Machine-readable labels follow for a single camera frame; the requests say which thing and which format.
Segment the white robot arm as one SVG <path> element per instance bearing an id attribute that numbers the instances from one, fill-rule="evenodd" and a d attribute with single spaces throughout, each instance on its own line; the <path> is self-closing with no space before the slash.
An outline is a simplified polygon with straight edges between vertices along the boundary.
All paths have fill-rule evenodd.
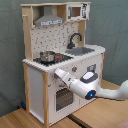
<path id="1" fill-rule="evenodd" d="M 128 100 L 128 80 L 123 82 L 119 89 L 110 90 L 103 89 L 99 85 L 98 74 L 94 72 L 86 72 L 80 79 L 62 69 L 57 69 L 55 74 L 72 92 L 86 100 L 91 100 L 92 98 Z"/>

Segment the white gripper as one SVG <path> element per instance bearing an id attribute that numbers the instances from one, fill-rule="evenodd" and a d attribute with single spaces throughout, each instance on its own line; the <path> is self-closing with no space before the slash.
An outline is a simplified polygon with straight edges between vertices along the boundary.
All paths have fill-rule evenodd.
<path id="1" fill-rule="evenodd" d="M 71 81 L 74 79 L 74 77 L 69 73 L 65 72 L 62 69 L 57 69 L 55 71 L 55 74 L 67 85 L 69 86 L 71 84 Z"/>

